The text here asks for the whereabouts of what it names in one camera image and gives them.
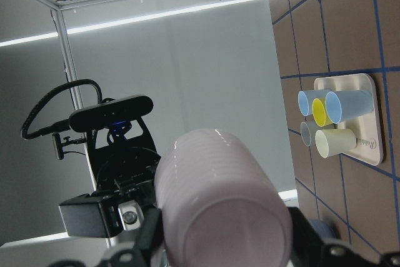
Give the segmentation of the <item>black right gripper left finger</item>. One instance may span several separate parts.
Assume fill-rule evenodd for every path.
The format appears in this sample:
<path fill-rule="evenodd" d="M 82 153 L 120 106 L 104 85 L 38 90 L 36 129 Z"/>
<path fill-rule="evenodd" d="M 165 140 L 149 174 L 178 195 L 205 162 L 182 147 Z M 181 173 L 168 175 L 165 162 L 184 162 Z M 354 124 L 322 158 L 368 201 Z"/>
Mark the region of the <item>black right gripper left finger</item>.
<path fill-rule="evenodd" d="M 133 243 L 121 243 L 109 249 L 98 266 L 164 266 L 162 213 L 149 208 Z"/>

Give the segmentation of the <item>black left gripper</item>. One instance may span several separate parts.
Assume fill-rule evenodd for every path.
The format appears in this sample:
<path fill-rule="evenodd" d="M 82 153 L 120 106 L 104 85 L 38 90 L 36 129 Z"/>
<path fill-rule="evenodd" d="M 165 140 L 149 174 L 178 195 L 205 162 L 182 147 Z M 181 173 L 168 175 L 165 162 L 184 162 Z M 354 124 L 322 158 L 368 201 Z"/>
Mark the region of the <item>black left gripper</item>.
<path fill-rule="evenodd" d="M 107 146 L 101 148 L 96 147 L 98 132 L 86 133 L 96 189 L 59 204 L 69 236 L 112 238 L 139 229 L 144 221 L 140 207 L 155 204 L 154 177 L 161 157 L 143 119 L 135 122 L 142 134 L 133 138 L 125 137 L 130 121 L 107 126 Z"/>

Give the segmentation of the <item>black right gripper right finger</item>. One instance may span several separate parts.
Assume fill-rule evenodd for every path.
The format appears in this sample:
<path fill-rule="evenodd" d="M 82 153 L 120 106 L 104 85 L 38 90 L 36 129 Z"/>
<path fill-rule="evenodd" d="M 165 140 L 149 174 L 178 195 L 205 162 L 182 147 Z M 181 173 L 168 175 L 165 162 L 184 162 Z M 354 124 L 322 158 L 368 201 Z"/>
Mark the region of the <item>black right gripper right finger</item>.
<path fill-rule="evenodd" d="M 399 266 L 399 253 L 382 254 L 373 263 L 338 239 L 322 239 L 299 208 L 290 207 L 293 243 L 290 261 L 293 266 Z"/>

